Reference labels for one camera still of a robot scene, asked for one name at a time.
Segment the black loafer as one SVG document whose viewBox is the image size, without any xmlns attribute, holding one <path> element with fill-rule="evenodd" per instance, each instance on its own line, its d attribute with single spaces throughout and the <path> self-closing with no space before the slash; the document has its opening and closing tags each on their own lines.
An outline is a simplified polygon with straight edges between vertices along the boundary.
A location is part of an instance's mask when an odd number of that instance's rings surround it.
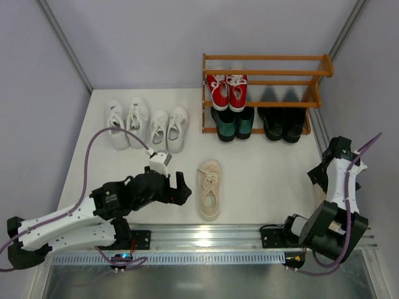
<svg viewBox="0 0 399 299">
<path fill-rule="evenodd" d="M 306 121 L 304 108 L 285 108 L 282 138 L 288 143 L 296 143 L 302 136 Z"/>
<path fill-rule="evenodd" d="M 284 109 L 258 107 L 257 113 L 262 121 L 266 137 L 271 141 L 280 140 L 283 134 Z"/>
</svg>

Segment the green loafer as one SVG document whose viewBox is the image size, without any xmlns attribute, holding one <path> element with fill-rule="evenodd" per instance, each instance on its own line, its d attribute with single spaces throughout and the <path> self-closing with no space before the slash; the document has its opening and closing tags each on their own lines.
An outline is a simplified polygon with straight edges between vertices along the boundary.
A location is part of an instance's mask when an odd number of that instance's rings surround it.
<svg viewBox="0 0 399 299">
<path fill-rule="evenodd" d="M 216 124 L 218 138 L 225 143 L 232 141 L 236 134 L 236 114 L 229 108 L 219 111 L 212 107 L 211 116 Z"/>
<path fill-rule="evenodd" d="M 240 140 L 246 140 L 251 136 L 254 115 L 254 107 L 245 107 L 243 111 L 236 114 L 235 136 Z"/>
</svg>

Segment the red canvas sneaker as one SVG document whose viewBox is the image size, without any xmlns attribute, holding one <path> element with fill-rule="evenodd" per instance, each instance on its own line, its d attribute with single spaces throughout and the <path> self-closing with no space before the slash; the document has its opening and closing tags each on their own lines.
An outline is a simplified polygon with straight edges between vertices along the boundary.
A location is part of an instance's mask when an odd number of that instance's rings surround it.
<svg viewBox="0 0 399 299">
<path fill-rule="evenodd" d="M 228 108 L 228 84 L 225 75 L 207 75 L 206 84 L 211 94 L 213 108 L 224 111 Z"/>
<path fill-rule="evenodd" d="M 239 113 L 246 106 L 246 98 L 248 92 L 248 76 L 247 75 L 228 75 L 226 82 L 229 86 L 229 108 Z"/>
</svg>

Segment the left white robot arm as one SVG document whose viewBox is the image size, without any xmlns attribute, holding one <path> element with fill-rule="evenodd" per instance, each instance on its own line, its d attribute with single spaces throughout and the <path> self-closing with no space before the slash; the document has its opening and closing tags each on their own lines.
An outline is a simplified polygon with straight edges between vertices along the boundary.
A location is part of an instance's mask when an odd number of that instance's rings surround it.
<svg viewBox="0 0 399 299">
<path fill-rule="evenodd" d="M 169 176 L 146 167 L 135 177 L 105 183 L 77 206 L 37 219 L 8 219 L 8 261 L 12 269 L 24 270 L 71 249 L 127 250 L 133 235 L 126 216 L 153 202 L 182 206 L 191 194 L 182 172 L 176 172 L 176 187 L 171 187 Z"/>
</svg>

